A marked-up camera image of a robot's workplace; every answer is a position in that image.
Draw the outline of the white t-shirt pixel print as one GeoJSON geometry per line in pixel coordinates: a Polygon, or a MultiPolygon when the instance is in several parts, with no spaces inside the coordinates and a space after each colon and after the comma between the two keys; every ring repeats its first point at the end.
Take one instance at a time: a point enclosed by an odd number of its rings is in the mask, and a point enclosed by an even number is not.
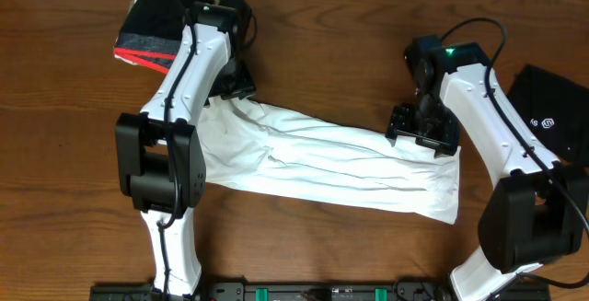
{"type": "Polygon", "coordinates": [[[459,156],[243,99],[214,98],[198,120],[206,180],[251,191],[453,224],[459,156]]]}

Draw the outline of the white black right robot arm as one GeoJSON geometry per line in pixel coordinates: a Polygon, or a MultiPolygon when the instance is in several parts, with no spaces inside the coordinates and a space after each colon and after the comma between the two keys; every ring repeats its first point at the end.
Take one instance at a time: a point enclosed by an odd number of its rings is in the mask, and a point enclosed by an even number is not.
{"type": "Polygon", "coordinates": [[[476,43],[445,46],[421,37],[404,51],[420,102],[393,109],[386,132],[411,137],[435,156],[456,153],[467,132],[494,191],[479,220],[479,247],[452,270],[439,300],[537,300],[514,283],[582,245],[588,175],[564,166],[528,129],[476,43]]]}

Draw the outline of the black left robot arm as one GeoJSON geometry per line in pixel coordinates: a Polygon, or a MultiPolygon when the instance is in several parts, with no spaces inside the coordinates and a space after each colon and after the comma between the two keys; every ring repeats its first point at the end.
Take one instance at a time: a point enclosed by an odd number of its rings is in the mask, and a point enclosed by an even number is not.
{"type": "Polygon", "coordinates": [[[123,113],[115,140],[121,192],[131,197],[152,242],[154,300],[193,300],[202,266],[194,246],[194,209],[206,166],[197,123],[209,98],[248,98],[257,89],[242,53],[252,10],[245,0],[196,2],[162,85],[139,113],[123,113]]]}

